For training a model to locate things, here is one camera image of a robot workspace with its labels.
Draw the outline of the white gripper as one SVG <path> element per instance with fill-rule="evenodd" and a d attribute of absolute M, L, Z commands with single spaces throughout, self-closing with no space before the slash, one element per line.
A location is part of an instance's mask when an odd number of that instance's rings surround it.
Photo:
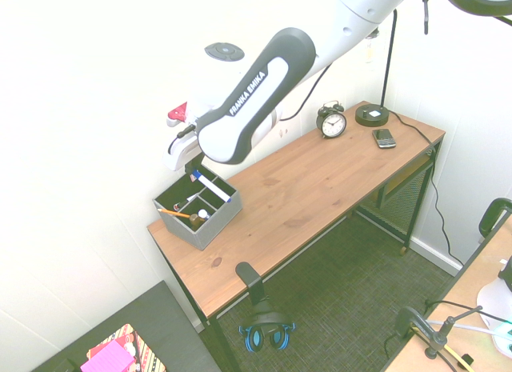
<path fill-rule="evenodd" d="M 191 172 L 199 170 L 205 157 L 204 154 L 200 153 L 201 149 L 196 136 L 176 138 L 165 149 L 162 162 L 172 171 L 180 170 L 185 164 L 190 162 L 190 166 L 185 166 L 185 173 L 191 175 Z"/>

